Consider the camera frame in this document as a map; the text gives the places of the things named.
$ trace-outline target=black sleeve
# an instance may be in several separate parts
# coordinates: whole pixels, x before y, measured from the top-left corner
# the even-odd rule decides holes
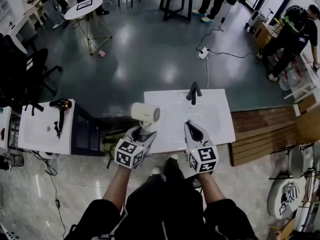
[[[91,240],[93,237],[109,234],[120,219],[120,212],[112,202],[104,199],[94,200],[65,240]]]
[[[313,47],[317,47],[318,45],[318,28],[316,23],[313,22],[312,28],[310,30],[310,44]]]
[[[229,240],[258,240],[247,215],[231,199],[223,199],[207,205],[204,211],[206,227],[216,226]]]

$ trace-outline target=black office chair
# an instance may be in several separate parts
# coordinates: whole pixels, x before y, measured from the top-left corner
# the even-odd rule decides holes
[[[39,97],[35,97],[35,93],[40,85],[47,88],[53,96],[57,94],[44,80],[53,71],[62,71],[62,67],[55,66],[47,70],[47,56],[48,50],[41,49],[27,57],[9,35],[0,35],[0,60],[3,65],[0,72],[1,107],[5,104],[17,111],[23,105],[37,103]]]

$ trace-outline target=blue sneaker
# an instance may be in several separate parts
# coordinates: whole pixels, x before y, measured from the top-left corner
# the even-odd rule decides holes
[[[192,14],[202,16],[202,17],[206,16],[205,14],[199,13],[198,10],[192,10]]]
[[[208,17],[203,17],[203,18],[201,18],[201,20],[202,20],[204,23],[212,23],[212,22],[214,22],[213,19],[210,19],[210,18],[208,18]]]

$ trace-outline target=dark green floor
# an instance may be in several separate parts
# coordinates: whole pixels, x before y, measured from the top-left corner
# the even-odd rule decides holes
[[[193,0],[193,9],[198,9],[201,2]],[[181,0],[171,3],[178,8]],[[222,5],[213,24],[205,24],[197,16],[192,16],[190,23],[179,19],[163,22],[159,4],[160,0],[134,0],[133,8],[130,3],[119,8],[104,2],[110,14],[100,18],[113,36],[101,48],[106,52],[104,58],[89,55],[79,27],[72,29],[69,24],[65,29],[52,30],[52,22],[47,19],[37,29],[35,44],[38,49],[48,48],[48,67],[63,67],[62,73],[55,72],[47,81],[57,88],[56,98],[74,99],[94,117],[106,118],[127,115],[131,103],[143,102],[145,91],[189,89],[193,81],[207,88],[207,61],[196,58],[195,47],[211,27],[219,27],[229,5]],[[255,41],[244,29],[249,17],[243,5],[232,6],[222,25],[224,32],[213,31],[203,45],[215,52],[255,54]],[[210,54],[209,88],[225,89],[231,111],[293,103],[292,99],[283,100],[279,85],[267,80],[265,66],[256,64],[251,55],[239,59]],[[53,99],[44,89],[41,101]]]

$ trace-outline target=cardboard box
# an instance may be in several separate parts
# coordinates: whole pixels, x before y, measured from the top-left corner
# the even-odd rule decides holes
[[[272,38],[276,38],[277,36],[277,31],[272,26],[269,26],[264,22],[261,22],[253,34],[253,38],[260,49],[265,47],[265,45],[269,43]]]

